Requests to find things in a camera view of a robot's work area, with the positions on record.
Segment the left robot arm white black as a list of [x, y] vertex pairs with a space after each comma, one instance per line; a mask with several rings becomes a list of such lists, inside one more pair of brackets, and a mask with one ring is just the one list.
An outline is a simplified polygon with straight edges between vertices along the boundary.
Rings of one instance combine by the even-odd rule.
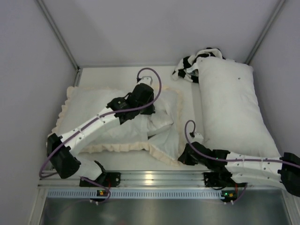
[[73, 175], [98, 180], [105, 176], [104, 167], [97, 161], [79, 158], [78, 154], [101, 134], [118, 127], [139, 114], [154, 113], [154, 90], [149, 84], [139, 83], [125, 97], [114, 98], [96, 116], [79, 127], [47, 139], [47, 156], [62, 179]]

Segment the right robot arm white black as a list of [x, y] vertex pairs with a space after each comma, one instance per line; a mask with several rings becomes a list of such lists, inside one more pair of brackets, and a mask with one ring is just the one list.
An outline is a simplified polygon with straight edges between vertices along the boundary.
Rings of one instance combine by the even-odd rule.
[[211, 150], [198, 142], [187, 143], [178, 161], [201, 164], [213, 172], [221, 187], [255, 184], [280, 188], [300, 195], [300, 158], [285, 152], [281, 157], [254, 157], [228, 150]]

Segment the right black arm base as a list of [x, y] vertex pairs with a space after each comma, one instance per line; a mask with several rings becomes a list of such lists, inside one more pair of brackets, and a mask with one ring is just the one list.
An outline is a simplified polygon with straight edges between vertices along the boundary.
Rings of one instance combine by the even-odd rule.
[[245, 187], [245, 183], [238, 183], [233, 180], [233, 175], [229, 172], [204, 172], [205, 186], [208, 188], [241, 188]]

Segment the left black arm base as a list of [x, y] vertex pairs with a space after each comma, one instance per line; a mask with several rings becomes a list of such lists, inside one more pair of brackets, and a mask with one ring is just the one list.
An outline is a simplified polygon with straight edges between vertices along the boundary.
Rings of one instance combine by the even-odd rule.
[[80, 187], [98, 187], [99, 185], [106, 188], [115, 188], [120, 184], [120, 172], [104, 172], [96, 180], [80, 180]]

